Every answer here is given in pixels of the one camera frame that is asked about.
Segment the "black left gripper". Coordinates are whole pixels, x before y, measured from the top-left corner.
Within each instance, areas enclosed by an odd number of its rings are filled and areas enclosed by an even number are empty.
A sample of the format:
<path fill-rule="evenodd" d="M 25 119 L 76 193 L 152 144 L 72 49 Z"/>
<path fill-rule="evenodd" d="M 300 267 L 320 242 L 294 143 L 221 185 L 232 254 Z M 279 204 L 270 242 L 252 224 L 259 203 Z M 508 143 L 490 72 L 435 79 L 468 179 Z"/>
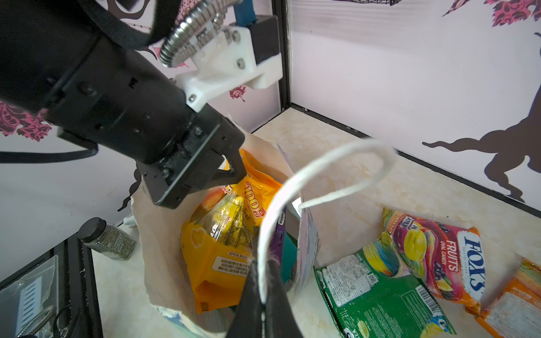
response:
<path fill-rule="evenodd" d="M 48 120 L 134 159 L 158 206 L 173 209 L 245 177 L 244 134 L 209 105 L 190 108 L 184 91 L 135 51 L 97 38 L 62 91 Z"/>

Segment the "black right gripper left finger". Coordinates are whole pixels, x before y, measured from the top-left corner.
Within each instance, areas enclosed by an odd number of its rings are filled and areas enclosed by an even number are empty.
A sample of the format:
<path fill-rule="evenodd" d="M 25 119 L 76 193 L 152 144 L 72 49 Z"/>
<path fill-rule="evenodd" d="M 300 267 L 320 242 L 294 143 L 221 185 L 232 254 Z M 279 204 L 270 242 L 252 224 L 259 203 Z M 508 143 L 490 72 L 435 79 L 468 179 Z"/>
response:
<path fill-rule="evenodd" d="M 255 227 L 252 237 L 253 259 L 249 264 L 249 273 L 235 310 L 233 319 L 226 337 L 227 338 L 262 338 L 263 321 L 261 319 L 263 305 L 259 296 L 258 272 L 257 272 L 257 245 L 259 243 L 259 227 Z"/>

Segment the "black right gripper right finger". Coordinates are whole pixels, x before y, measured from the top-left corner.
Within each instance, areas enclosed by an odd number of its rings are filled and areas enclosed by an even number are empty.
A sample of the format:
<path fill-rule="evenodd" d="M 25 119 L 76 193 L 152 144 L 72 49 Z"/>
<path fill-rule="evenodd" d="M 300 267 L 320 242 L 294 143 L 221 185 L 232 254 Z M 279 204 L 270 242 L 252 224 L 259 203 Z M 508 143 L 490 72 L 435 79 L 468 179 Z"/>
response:
<path fill-rule="evenodd" d="M 290 302 L 283 286 L 278 264 L 266 264 L 267 299 L 264 305 L 264 331 L 267 338 L 303 338 L 294 319 Z"/>

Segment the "pink Fox's candy packet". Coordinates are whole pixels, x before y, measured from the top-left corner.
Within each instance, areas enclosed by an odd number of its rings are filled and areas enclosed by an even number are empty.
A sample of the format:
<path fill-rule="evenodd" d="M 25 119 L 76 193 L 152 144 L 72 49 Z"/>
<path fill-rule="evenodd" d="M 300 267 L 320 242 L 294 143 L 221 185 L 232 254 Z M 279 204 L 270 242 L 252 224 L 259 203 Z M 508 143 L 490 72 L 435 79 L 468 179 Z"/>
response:
<path fill-rule="evenodd" d="M 286 237 L 285 220 L 286 220 L 286 212 L 284 208 L 281 211 L 278 217 L 278 220 L 276 222 L 276 228 L 274 230 L 273 237 L 270 244 L 270 249 L 269 249 L 271 256 L 278 261 L 280 276 L 282 277 L 282 280 L 284 280 L 282 262 L 283 262 L 283 248 L 285 245 L 285 237 Z"/>

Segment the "teal Fox's candy packet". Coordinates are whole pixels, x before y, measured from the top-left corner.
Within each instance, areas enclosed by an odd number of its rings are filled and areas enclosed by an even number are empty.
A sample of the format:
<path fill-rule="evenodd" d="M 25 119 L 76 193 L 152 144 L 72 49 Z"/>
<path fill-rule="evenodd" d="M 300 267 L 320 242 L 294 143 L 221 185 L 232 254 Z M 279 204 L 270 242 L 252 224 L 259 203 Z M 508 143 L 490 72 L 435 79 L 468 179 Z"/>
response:
<path fill-rule="evenodd" d="M 284 284 L 294 280 L 297 269 L 297 242 L 285 233 L 280 275 Z"/>

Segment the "yellow snack packet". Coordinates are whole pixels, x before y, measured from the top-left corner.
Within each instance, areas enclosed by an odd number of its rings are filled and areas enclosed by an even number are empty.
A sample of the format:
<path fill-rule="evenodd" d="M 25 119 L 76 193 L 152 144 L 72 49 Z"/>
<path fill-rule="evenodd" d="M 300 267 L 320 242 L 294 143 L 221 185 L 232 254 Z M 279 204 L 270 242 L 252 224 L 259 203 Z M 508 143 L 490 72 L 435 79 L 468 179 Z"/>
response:
<path fill-rule="evenodd" d="M 252 237 L 282 185 L 240 152 L 246 176 L 211 190 L 183 225 L 181 247 L 198 314 L 238 305 L 249 273 Z"/>

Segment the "green snack packet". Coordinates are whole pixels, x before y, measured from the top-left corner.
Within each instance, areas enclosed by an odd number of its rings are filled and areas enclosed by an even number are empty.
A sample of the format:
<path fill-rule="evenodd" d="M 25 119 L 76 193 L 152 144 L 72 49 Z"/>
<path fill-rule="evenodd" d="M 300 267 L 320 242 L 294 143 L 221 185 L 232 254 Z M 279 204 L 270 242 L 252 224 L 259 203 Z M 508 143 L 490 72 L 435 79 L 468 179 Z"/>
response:
<path fill-rule="evenodd" d="M 435 337 L 456 330 L 383 233 L 359 251 L 314 270 L 343 337 Z"/>

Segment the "floral paper gift bag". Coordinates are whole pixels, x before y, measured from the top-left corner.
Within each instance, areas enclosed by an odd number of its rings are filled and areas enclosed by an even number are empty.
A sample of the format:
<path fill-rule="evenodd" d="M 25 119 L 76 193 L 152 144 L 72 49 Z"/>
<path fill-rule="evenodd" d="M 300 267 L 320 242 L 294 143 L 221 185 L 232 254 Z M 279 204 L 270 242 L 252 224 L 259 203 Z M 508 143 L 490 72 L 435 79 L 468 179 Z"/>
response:
<path fill-rule="evenodd" d="M 319 173 L 363 153 L 379 157 L 381 169 L 302 198 Z M 375 185 L 395 160 L 390 146 L 361 139 L 293 171 L 279 148 L 226 117 L 199 121 L 168 158 L 140 169 L 132 196 L 150 304 L 198 337 L 261 325 L 262 306 L 273 321 L 288 315 L 318 251 L 311 207 Z"/>

